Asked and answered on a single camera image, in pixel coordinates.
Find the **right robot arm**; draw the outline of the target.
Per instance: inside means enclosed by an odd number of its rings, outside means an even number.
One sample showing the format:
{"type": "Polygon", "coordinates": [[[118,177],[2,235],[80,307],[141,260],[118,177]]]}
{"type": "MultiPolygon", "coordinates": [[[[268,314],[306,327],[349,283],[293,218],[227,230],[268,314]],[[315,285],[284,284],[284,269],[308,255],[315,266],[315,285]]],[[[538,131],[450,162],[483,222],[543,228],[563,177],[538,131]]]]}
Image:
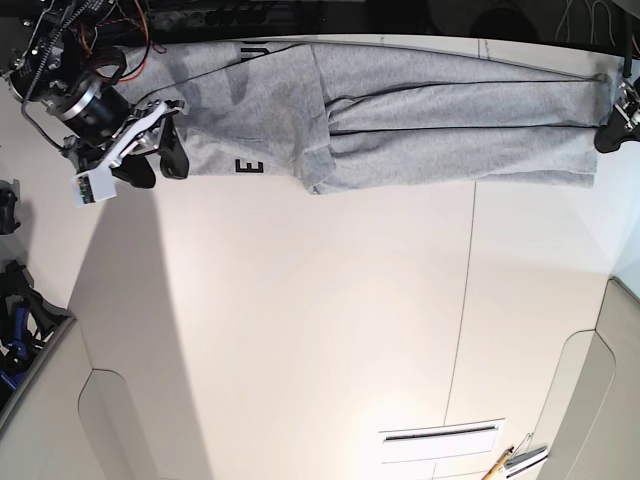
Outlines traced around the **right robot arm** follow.
{"type": "Polygon", "coordinates": [[[72,163],[73,191],[83,205],[114,197],[119,180],[153,188],[153,154],[164,177],[182,180],[189,173],[174,124],[184,102],[151,100],[139,107],[127,101],[116,88],[136,79],[146,62],[130,67],[119,47],[96,42],[119,8],[116,1],[27,2],[15,15],[29,38],[11,51],[2,73],[22,107],[40,103],[70,130],[57,142],[27,110],[21,112],[72,163]]]}

